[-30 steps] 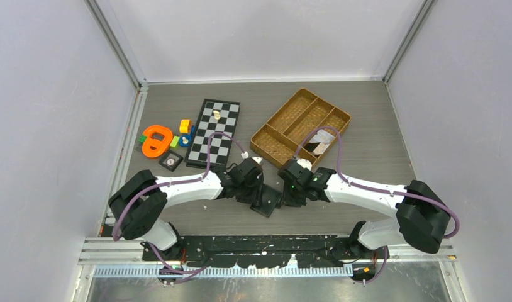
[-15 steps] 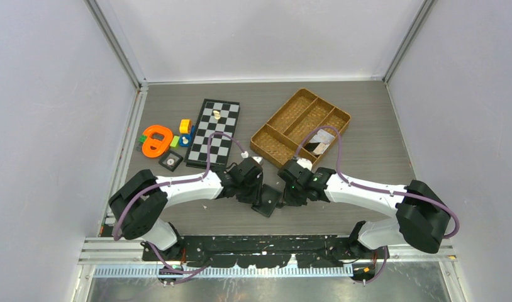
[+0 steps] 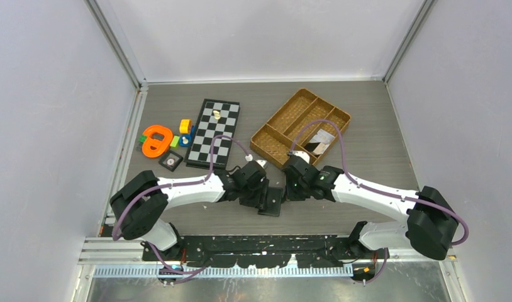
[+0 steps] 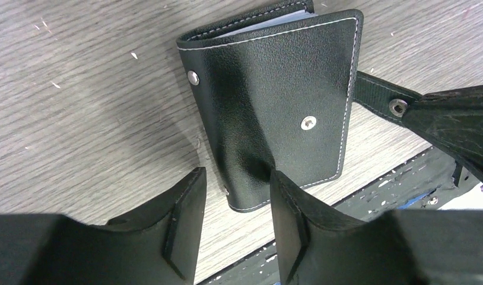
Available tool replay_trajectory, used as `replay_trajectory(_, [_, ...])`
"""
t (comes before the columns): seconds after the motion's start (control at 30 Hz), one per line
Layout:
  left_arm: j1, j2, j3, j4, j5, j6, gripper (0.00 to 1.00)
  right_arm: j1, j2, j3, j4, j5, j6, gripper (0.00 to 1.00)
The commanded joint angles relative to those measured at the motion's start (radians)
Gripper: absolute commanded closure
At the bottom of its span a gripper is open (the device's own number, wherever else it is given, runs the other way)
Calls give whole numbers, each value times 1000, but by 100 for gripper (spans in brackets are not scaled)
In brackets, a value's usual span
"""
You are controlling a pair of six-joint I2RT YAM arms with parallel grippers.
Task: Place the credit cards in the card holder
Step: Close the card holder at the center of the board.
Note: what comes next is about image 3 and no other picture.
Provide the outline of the black leather card holder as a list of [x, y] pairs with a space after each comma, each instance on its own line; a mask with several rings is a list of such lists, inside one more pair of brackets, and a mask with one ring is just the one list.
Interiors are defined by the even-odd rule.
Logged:
[[258, 209], [258, 214], [273, 217], [280, 216], [282, 198], [283, 188], [268, 187], [264, 194], [261, 207]]

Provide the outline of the woven wicker tray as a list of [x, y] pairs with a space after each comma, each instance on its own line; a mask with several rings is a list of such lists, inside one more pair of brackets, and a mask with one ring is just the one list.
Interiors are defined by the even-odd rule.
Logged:
[[[316, 165], [338, 141], [338, 134], [348, 128], [351, 119], [346, 111], [302, 88], [252, 136], [250, 148], [278, 168], [288, 159], [291, 147], [307, 152], [310, 162]], [[316, 157], [304, 145], [319, 129], [330, 132], [335, 139], [323, 155]]]

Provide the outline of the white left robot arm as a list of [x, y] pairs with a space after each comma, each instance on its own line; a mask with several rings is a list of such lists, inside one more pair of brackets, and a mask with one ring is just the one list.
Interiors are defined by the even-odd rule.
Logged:
[[109, 200], [116, 217], [112, 238], [141, 238], [165, 259], [176, 260], [182, 252], [179, 234], [171, 223], [161, 219], [162, 214], [193, 203], [239, 200], [250, 204], [264, 187], [266, 165], [264, 160], [252, 160], [233, 173], [210, 171], [185, 179], [156, 177], [152, 171], [143, 171]]

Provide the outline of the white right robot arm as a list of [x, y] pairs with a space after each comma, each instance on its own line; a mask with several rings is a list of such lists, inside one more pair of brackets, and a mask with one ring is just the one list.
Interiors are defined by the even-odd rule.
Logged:
[[383, 249], [412, 248], [433, 260], [448, 254], [460, 222], [440, 192], [396, 189], [355, 177], [329, 165], [317, 169], [306, 159], [290, 155], [282, 166], [286, 198], [308, 198], [353, 204], [391, 218], [390, 222], [360, 221], [350, 232], [345, 250], [356, 258]]

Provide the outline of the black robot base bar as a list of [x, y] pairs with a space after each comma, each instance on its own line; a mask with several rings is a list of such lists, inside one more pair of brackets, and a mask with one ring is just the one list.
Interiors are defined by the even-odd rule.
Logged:
[[144, 261], [162, 259], [190, 268], [283, 268], [290, 260], [299, 268], [327, 268], [359, 260], [372, 265], [384, 258], [382, 249], [354, 250], [347, 237], [338, 235], [186, 235], [165, 251], [145, 242], [142, 246]]

